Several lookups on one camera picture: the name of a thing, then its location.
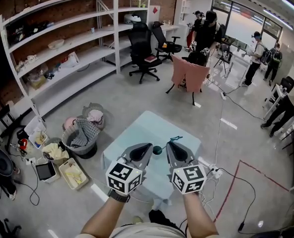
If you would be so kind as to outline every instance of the brick wall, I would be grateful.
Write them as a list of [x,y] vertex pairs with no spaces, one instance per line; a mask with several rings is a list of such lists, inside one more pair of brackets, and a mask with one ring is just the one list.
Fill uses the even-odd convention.
[[[113,0],[104,0],[105,4],[109,7],[113,7]],[[17,4],[17,12],[20,12],[24,9],[25,3],[28,3],[29,6],[33,6],[37,3],[37,0],[16,0]],[[173,22],[174,12],[175,12],[175,3],[176,0],[150,0],[151,5],[160,5],[160,20],[171,20]],[[129,0],[119,0],[119,6],[129,6]],[[93,11],[96,9],[95,0],[73,0],[69,2],[65,2],[62,4],[58,4],[56,6],[52,6],[50,8],[43,9],[38,11],[28,17],[25,18],[26,22],[29,24],[42,22],[43,20],[48,20],[49,22],[57,22],[59,20],[72,17],[74,15],[78,15],[80,13],[85,13],[89,11]],[[4,18],[9,18],[13,15],[13,0],[0,0],[0,14],[3,15]],[[112,24],[111,18],[106,15],[103,16],[103,25]],[[56,39],[66,39],[73,35],[76,35],[81,32],[88,31],[92,26],[96,26],[96,18],[84,20],[81,22],[76,22],[69,26],[61,27],[55,31],[42,35],[39,38],[34,39],[26,45],[23,45],[19,49],[17,49],[13,55],[16,61],[23,60],[27,57],[27,55],[33,55],[38,53],[39,51],[45,49],[47,45]],[[92,41],[90,43],[81,45],[77,47],[76,51],[81,51],[84,49],[88,49],[91,46],[97,45],[97,41]],[[53,58],[51,61],[47,63],[48,66],[51,66],[62,59],[62,57],[66,56],[69,52],[61,54]],[[14,84],[9,85],[9,89],[5,89],[1,97],[2,101],[6,103],[9,100],[13,100],[16,102],[20,96],[14,96],[14,94],[20,94],[20,90],[18,86]]]

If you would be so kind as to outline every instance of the gray floor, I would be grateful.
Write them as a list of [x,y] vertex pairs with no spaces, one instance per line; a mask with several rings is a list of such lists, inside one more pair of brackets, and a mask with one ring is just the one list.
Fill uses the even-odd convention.
[[[213,57],[212,67],[216,61],[217,58]],[[183,90],[173,89],[166,94],[165,91],[171,86],[173,72],[170,61],[158,67],[159,82],[147,75],[140,85],[138,75],[128,76],[130,70],[134,68],[127,66],[120,75],[113,74],[106,77],[75,94],[53,110],[45,117],[48,135],[61,137],[62,124],[67,117],[80,115],[82,107],[90,102],[100,103],[107,112],[107,125],[99,137],[98,153],[89,160],[79,159],[79,162],[89,176],[104,182],[104,173],[99,162],[102,151],[139,115],[150,110],[198,137],[202,141],[202,157],[207,162],[214,163],[217,158],[218,167],[223,167],[232,174],[237,170],[237,176],[252,183],[256,189],[256,200],[248,213],[243,232],[254,233],[282,227],[288,219],[286,211],[294,201],[294,196],[285,189],[290,188],[292,184],[293,163],[287,152],[281,150],[278,138],[270,139],[268,131],[260,129],[261,121],[243,111],[230,99],[223,101],[218,87],[210,82],[203,86],[203,93],[195,94],[195,100],[201,105],[200,108],[191,105],[191,94]],[[222,66],[212,69],[211,75],[212,80],[222,89],[232,90],[224,84]],[[262,73],[257,72],[254,84],[230,94],[235,102],[258,117],[263,117],[265,110],[262,105],[264,99],[271,93],[271,88],[262,78]],[[220,123],[216,151],[221,111],[222,118],[237,126],[237,129],[224,122]],[[32,168],[17,157],[13,159],[22,170],[22,181],[35,187],[36,177]],[[216,225],[221,235],[244,237],[245,235],[237,233],[237,229],[253,200],[253,190],[240,180],[235,180],[229,190],[232,180],[230,175],[226,173],[222,175],[214,200],[209,205],[215,215],[220,211]],[[95,183],[104,191],[107,190],[99,182],[95,181]],[[29,188],[17,186],[17,198],[13,202],[5,195],[2,196],[0,218],[7,217],[13,224],[22,225],[20,237],[23,238],[50,238],[52,236],[48,230],[53,230],[59,238],[74,237],[88,218],[103,204],[103,201],[90,189],[92,184],[91,180],[80,191],[72,191],[63,178],[52,184],[40,182],[37,189],[40,195],[38,206],[33,206],[29,202],[31,194]],[[206,184],[204,195],[207,201],[212,198],[214,187],[213,181]],[[137,193],[135,197],[144,198]],[[163,211],[179,225],[185,219],[185,214],[181,214],[184,212],[182,197],[175,191],[171,199],[172,205],[165,207]],[[132,199],[126,205],[119,225],[130,223],[134,215],[139,215],[147,221],[150,209],[150,203]],[[206,209],[213,219],[209,206],[206,206]],[[257,224],[261,220],[264,221],[264,226],[259,228]]]

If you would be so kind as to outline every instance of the teal string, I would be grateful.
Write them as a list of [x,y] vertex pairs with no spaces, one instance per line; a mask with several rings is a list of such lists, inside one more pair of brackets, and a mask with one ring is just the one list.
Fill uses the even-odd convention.
[[[178,140],[178,139],[180,139],[180,138],[183,138],[183,136],[172,137],[172,138],[170,139],[170,142],[176,141],[176,140]],[[166,148],[166,145],[165,145],[164,147],[162,147],[157,153],[160,153],[163,149],[165,149],[165,148]]]

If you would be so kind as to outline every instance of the light blue table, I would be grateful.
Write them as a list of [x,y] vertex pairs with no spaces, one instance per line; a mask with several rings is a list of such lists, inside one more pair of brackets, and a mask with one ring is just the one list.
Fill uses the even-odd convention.
[[[195,154],[195,157],[198,158],[196,153],[201,144],[198,138],[154,113],[145,111],[106,148],[102,155],[103,168],[107,169],[111,162],[117,160],[125,149],[130,146],[139,143],[151,143],[154,146],[158,145],[162,148],[170,138],[176,136],[182,136],[183,138],[177,142],[187,146]],[[137,188],[137,191],[144,195],[148,194],[154,200],[161,199],[163,201],[169,199],[174,190],[167,176],[170,174],[169,168],[170,165],[168,164],[165,149],[160,155],[152,154],[149,164],[146,167],[146,179]]]

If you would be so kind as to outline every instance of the pink cloth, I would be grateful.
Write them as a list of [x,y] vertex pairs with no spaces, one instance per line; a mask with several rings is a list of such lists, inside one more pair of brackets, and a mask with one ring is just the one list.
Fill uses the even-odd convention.
[[186,78],[187,92],[199,92],[210,68],[189,63],[186,60],[171,56],[173,60],[173,76],[171,81],[179,86],[183,78]]

